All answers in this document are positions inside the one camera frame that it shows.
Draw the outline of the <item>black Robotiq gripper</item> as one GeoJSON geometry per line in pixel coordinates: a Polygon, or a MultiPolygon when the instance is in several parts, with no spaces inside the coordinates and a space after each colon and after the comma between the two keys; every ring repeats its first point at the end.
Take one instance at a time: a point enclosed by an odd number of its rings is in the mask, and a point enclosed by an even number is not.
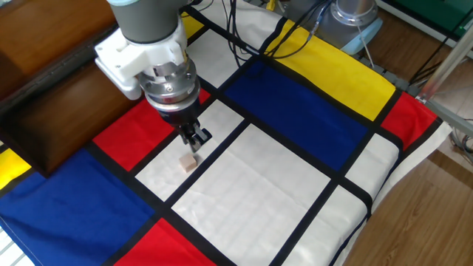
{"type": "Polygon", "coordinates": [[[183,142],[189,145],[195,153],[205,145],[212,135],[207,129],[200,128],[197,117],[200,110],[200,101],[195,100],[190,106],[179,111],[159,111],[161,118],[176,128],[183,142]]]}

